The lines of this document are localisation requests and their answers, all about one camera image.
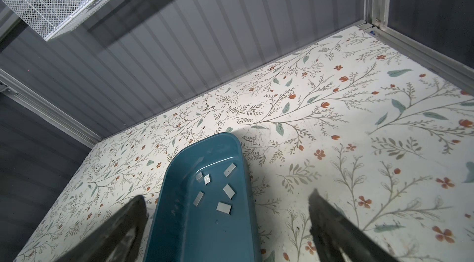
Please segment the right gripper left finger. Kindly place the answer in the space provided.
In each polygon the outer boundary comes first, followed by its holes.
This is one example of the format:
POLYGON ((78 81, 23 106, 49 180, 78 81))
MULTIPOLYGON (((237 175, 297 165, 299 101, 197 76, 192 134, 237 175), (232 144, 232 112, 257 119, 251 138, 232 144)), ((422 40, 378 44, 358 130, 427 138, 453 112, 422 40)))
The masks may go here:
POLYGON ((134 262, 148 220, 146 202, 135 196, 59 262, 134 262))

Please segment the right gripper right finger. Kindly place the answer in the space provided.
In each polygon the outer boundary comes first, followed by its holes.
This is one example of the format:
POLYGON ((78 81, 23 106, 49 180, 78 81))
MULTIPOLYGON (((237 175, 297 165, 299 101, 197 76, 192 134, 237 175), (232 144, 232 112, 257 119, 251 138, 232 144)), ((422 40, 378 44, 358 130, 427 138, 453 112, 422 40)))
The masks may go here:
POLYGON ((396 258, 378 246, 332 207, 314 189, 309 196, 310 233, 321 262, 395 262, 396 258))

